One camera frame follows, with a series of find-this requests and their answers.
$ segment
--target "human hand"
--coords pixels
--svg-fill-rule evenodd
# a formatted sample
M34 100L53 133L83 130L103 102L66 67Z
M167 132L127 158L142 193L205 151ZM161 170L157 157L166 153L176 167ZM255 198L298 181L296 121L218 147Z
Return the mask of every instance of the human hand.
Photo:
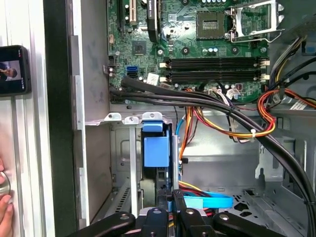
M2 159L0 159L0 171L4 171ZM0 175L0 185L5 179ZM0 237L12 237L12 217L13 205L9 204L11 199L10 195L5 195L0 198Z

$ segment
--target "ram slot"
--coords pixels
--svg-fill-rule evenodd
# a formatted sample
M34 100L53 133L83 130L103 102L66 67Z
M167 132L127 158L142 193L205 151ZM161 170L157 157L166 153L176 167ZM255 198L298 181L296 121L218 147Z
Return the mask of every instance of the ram slot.
M172 84L188 84L203 81L254 81L258 71L200 71L200 72L171 72L167 78Z
M172 70L197 70L197 69L254 69L258 68L256 58L195 58L195 59L170 59L166 61Z

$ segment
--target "green circuit board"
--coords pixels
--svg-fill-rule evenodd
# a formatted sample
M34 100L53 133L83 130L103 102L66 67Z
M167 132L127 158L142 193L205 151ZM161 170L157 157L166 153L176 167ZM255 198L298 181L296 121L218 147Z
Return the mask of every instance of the green circuit board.
M155 73L163 76L163 70L159 64L164 62L165 57L182 58L208 58L208 57L267 57L268 45L265 41L260 41L255 45L252 43L231 43L223 38L223 32L218 32L218 39L203 39L197 29L199 18L205 17L203 13L219 14L223 19L223 24L227 25L227 20L223 12L229 6L233 6L236 0L226 0L226 2L211 2L203 4L202 0L188 0L187 5L183 5L181 0L161 1L161 37L159 43L152 43L148 36L147 29L147 9L141 5L140 0L136 0L137 23L131 24L123 22L123 31L118 28L119 18L129 16L128 12L118 13L118 3L120 0L108 0L108 45L109 57L115 62L115 73L109 77L110 86L120 87L121 79L126 75L127 66L137 66L139 77L147 78L148 73ZM122 0L123 6L130 5L130 0ZM243 12L243 31L249 33L254 30L267 28L267 8L261 7ZM187 54L183 53L184 47L189 49ZM209 54L209 48L216 48L217 52ZM235 86L235 83L242 84L239 101L246 102L256 98L261 93L261 83L259 81L235 82L228 86ZM182 87L194 88L199 83L181 85ZM216 83L209 83L205 91L216 88Z

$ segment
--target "motherboard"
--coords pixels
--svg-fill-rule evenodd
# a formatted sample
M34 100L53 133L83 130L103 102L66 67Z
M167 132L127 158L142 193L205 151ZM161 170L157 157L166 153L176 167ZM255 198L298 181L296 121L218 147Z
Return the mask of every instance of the motherboard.
M227 34L232 25L228 9L245 2L108 0L110 86L124 89L120 82L129 76L174 90L234 89L230 99L240 102L257 98L269 79L268 44L231 42ZM267 15L267 6L246 8L243 32L267 28Z

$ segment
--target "expansion slot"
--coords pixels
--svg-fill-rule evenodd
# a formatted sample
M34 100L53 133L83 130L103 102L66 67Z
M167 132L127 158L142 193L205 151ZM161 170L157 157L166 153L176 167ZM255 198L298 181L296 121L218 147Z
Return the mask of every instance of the expansion slot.
M118 31L124 34L124 0L117 0Z
M183 58L166 60L166 66L172 70L205 69L255 69L260 65L257 58Z
M137 25L136 0L129 0L129 21L131 25Z
M170 72L166 77L172 84L188 84L203 81L254 81L260 77L260 71L198 71Z

